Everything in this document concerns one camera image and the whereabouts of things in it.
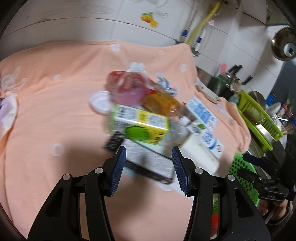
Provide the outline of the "person right hand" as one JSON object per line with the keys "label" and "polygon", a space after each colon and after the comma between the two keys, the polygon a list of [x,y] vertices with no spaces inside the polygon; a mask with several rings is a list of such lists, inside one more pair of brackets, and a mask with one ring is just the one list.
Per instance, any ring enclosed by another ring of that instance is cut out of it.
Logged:
{"label": "person right hand", "polygon": [[269,207],[270,203],[266,200],[261,200],[258,206],[258,210],[261,213],[261,215],[265,216],[268,214],[269,210],[271,209],[273,212],[273,216],[270,218],[270,220],[276,220],[280,219],[285,216],[287,212],[287,205],[288,201],[285,199],[283,202],[274,202],[274,207]]}

